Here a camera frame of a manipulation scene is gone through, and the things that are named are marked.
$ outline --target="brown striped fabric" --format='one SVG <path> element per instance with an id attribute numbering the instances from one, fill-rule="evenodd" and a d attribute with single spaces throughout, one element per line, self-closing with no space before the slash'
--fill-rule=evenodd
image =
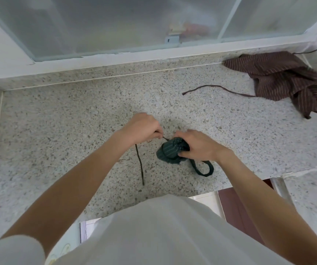
<path id="1" fill-rule="evenodd" d="M 223 65 L 246 72 L 255 80 L 255 95 L 278 101 L 290 97 L 306 119 L 317 113 L 317 72 L 295 55 L 287 52 L 243 54 Z"/>

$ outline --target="right hand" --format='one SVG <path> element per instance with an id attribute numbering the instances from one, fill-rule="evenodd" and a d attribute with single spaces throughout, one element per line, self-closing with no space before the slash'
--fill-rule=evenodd
<path id="1" fill-rule="evenodd" d="M 178 155 L 181 157 L 199 160 L 220 162 L 221 158 L 233 151 L 218 142 L 214 141 L 204 133 L 188 129 L 187 132 L 176 131 L 174 137 L 183 138 L 190 147 L 190 151 L 182 151 Z"/>

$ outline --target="person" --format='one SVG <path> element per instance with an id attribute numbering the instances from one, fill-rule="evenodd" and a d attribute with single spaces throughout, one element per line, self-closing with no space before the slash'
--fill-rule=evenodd
<path id="1" fill-rule="evenodd" d="M 88 240 L 54 264 L 317 264 L 315 233 L 231 149 L 196 130 L 174 136 L 190 146 L 181 156 L 215 161 L 223 169 L 267 247 L 207 206 L 166 195 L 102 218 Z M 162 137 L 152 115 L 135 114 L 46 190 L 1 237 L 0 264 L 44 264 L 119 158 L 134 144 Z"/>

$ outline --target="hand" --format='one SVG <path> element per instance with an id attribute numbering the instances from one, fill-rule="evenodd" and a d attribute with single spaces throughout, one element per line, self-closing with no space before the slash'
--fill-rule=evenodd
<path id="1" fill-rule="evenodd" d="M 181 137 L 189 144 L 190 151 L 182 151 L 178 154 L 181 157 L 199 161 L 216 161 L 219 163 L 224 155 L 233 154 L 231 149 L 219 144 L 197 130 L 188 129 L 187 132 L 176 131 L 174 137 Z"/>
<path id="2" fill-rule="evenodd" d="M 159 122 L 152 115 L 144 112 L 135 114 L 120 132 L 128 139 L 130 146 L 163 137 Z"/>

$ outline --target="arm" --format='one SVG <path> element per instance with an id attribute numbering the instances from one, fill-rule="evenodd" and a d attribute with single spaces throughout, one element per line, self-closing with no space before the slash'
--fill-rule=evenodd
<path id="1" fill-rule="evenodd" d="M 162 138 L 158 121 L 135 114 L 107 142 L 46 190 L 2 236 L 28 235 L 43 246 L 46 256 L 77 219 L 119 158 L 134 144 Z"/>
<path id="2" fill-rule="evenodd" d="M 177 131 L 190 151 L 182 157 L 216 161 L 226 173 L 268 248 L 288 261 L 317 264 L 317 235 L 297 211 L 250 171 L 232 150 L 196 131 Z"/>

